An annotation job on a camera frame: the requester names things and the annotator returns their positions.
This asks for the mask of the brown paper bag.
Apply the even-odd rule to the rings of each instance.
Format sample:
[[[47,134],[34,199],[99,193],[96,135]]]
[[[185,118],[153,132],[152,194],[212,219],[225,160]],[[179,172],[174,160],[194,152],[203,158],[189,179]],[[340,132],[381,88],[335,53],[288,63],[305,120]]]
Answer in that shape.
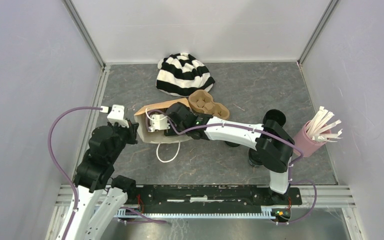
[[[185,134],[178,135],[175,133],[174,135],[166,136],[165,131],[171,130],[171,125],[170,129],[167,130],[157,130],[155,132],[149,132],[149,117],[153,114],[163,114],[164,116],[166,116],[166,110],[175,103],[182,103],[186,105],[186,107],[190,106],[187,98],[179,98],[175,100],[145,105],[134,114],[134,120],[139,123],[137,134],[144,143],[157,144],[157,148],[155,150],[156,157],[162,163],[169,163],[173,161],[178,155],[178,152],[176,152],[176,154],[169,160],[161,159],[159,156],[159,148],[162,144],[177,144],[177,150],[179,151],[182,142],[186,142],[192,139],[191,137]]]

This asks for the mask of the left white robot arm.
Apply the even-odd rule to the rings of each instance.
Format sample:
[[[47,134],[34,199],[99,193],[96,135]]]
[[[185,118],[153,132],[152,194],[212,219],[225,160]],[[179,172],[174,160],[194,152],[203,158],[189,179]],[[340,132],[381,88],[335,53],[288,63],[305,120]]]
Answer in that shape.
[[[130,120],[108,123],[92,131],[89,148],[83,155],[74,176],[71,214],[64,220],[58,240],[99,240],[115,213],[123,204],[137,198],[135,180],[117,176],[103,203],[96,208],[109,179],[114,163],[126,145],[137,144],[139,124]]]

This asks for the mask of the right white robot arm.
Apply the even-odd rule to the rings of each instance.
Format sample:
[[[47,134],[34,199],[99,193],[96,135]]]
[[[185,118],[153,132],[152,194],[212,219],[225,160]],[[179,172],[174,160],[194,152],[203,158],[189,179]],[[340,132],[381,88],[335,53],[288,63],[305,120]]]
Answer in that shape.
[[[289,166],[295,142],[276,117],[267,113],[263,123],[239,123],[210,114],[193,113],[183,103],[174,103],[165,115],[178,135],[248,147],[251,151],[248,155],[250,164],[269,170],[269,199],[275,204],[282,204],[289,198]]]

